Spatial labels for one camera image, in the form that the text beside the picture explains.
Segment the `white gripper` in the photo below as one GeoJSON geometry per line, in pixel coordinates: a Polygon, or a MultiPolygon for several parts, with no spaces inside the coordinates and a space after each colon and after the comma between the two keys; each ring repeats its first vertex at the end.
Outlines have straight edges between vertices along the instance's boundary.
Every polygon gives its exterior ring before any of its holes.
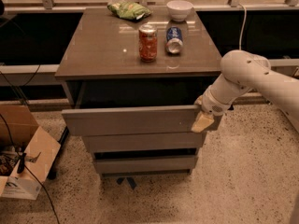
{"type": "Polygon", "coordinates": [[[195,105],[201,106],[200,111],[192,125],[194,133],[200,133],[214,123],[213,116],[222,116],[231,106],[219,102],[212,94],[211,87],[208,87],[203,95],[200,95],[195,101],[195,105]]]}

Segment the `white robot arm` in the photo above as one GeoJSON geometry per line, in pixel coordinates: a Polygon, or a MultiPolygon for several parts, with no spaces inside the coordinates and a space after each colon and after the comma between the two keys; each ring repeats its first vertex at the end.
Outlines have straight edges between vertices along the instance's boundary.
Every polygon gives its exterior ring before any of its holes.
{"type": "Polygon", "coordinates": [[[299,83],[243,50],[202,98],[220,119],[200,151],[195,224],[298,224],[299,83]]]}

